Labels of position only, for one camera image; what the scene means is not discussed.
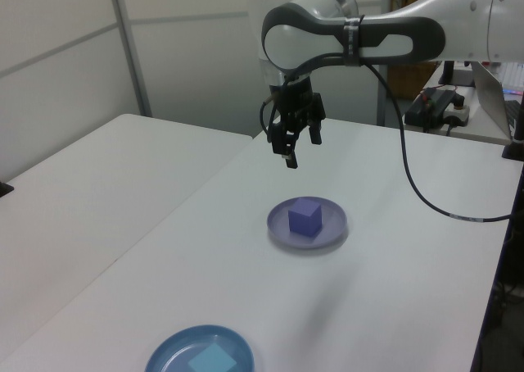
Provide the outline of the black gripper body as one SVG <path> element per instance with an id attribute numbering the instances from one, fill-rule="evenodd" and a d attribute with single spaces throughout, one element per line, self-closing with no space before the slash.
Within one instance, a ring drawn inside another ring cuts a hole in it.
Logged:
<path id="1" fill-rule="evenodd" d="M 285 123 L 287 132 L 299 133 L 307 126 L 307 121 L 302 118 L 313 103 L 313 90 L 310 78 L 304 78 L 300 81 L 292 81 L 282 91 L 282 86 L 270 85 L 271 94 L 275 94 L 276 110 L 270 117 L 268 131 L 273 132 L 273 122 L 280 115 L 280 121 Z"/>

